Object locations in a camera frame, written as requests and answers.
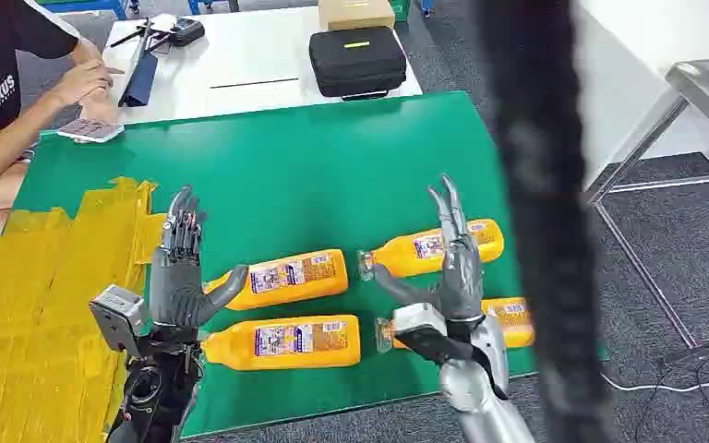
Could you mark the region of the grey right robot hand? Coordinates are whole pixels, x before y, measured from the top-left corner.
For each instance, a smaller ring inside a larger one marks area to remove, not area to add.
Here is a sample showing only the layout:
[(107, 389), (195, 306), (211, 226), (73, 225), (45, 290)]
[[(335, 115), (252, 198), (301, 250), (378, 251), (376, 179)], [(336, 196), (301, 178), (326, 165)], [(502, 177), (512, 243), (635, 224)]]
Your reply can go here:
[(394, 278), (381, 264), (373, 266), (373, 274), (399, 305), (429, 303), (447, 320), (468, 321), (483, 316), (482, 262), (478, 245), (468, 230), (457, 187), (447, 174), (441, 176), (441, 182), (446, 190), (444, 196), (433, 187), (428, 189), (437, 206), (445, 245), (439, 282), (426, 288), (415, 287)]

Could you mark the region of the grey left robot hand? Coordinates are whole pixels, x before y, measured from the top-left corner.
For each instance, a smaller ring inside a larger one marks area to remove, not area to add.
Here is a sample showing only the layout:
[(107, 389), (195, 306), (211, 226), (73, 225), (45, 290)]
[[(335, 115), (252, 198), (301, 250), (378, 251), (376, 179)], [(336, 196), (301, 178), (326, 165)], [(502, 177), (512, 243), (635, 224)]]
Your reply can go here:
[(192, 186), (182, 186), (167, 210), (151, 259), (149, 307), (155, 325), (196, 329), (246, 286), (249, 266), (241, 264), (231, 269), (225, 282), (204, 291), (200, 267), (204, 220)]

